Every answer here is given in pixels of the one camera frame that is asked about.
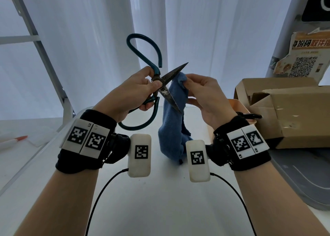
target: gray plastic tray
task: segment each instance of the gray plastic tray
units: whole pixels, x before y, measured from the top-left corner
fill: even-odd
[[[330,148],[269,152],[273,165],[306,204],[330,210]]]

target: person's right forearm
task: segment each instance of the person's right forearm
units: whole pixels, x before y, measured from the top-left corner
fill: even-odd
[[[234,173],[258,236],[330,235],[270,161]]]

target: blue fabric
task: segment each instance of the blue fabric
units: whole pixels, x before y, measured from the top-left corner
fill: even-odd
[[[171,95],[183,113],[188,90],[182,82],[187,80],[184,73],[180,72],[173,80],[169,88]],[[168,158],[182,162],[187,154],[185,143],[192,140],[191,133],[184,126],[184,116],[179,114],[172,106],[164,101],[163,125],[158,130],[160,151]]]

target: scissors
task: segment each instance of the scissors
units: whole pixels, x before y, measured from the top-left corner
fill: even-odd
[[[139,39],[142,39],[142,40],[145,40],[146,42],[150,43],[151,46],[154,47],[154,49],[156,50],[157,52],[157,55],[158,55],[158,67],[153,64],[149,59],[147,59],[140,51],[138,51],[132,44],[131,44],[131,39],[133,38],[139,38]],[[122,122],[119,122],[118,125],[125,129],[125,130],[130,130],[130,131],[135,131],[135,130],[140,130],[140,129],[143,129],[145,128],[146,126],[150,125],[150,123],[155,119],[156,117],[156,114],[157,114],[157,111],[158,111],[158,104],[159,104],[159,97],[157,96],[158,95],[158,92],[160,92],[160,94],[165,98],[165,100],[168,101],[168,103],[171,104],[171,106],[179,113],[179,114],[182,114],[181,110],[179,109],[178,105],[176,104],[175,100],[173,99],[173,96],[171,95],[171,93],[168,91],[166,85],[171,81],[173,80],[173,78],[188,64],[188,63],[184,63],[183,65],[173,69],[171,72],[168,72],[166,75],[164,75],[163,77],[160,77],[160,70],[159,70],[159,67],[162,67],[162,54],[160,52],[160,49],[159,47],[157,46],[157,44],[151,40],[149,37],[143,35],[143,34],[130,34],[129,36],[127,36],[127,39],[126,39],[126,43],[127,43],[127,46],[139,57],[141,58],[146,64],[148,64],[154,71],[154,76],[152,77],[151,81],[160,81],[163,85],[156,91],[152,94],[152,96],[148,99],[146,99],[144,102],[143,102],[143,105],[147,104],[148,102],[152,102],[154,101],[155,102],[155,105],[153,107],[153,112],[152,112],[152,115],[150,117],[150,119],[145,122],[144,124],[142,125],[139,125],[139,126],[125,126]],[[133,112],[134,110],[138,109],[135,108],[135,109],[132,109],[130,110],[128,113],[131,113]]]

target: wrist strap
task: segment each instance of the wrist strap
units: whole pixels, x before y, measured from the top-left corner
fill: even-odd
[[[72,174],[101,168],[111,152],[109,141],[114,138],[116,125],[111,117],[96,110],[86,110],[65,136],[56,169]]]
[[[230,122],[214,131],[213,144],[221,145],[227,153],[229,165],[234,171],[244,171],[270,161],[268,145],[254,125],[245,118],[235,116]]]

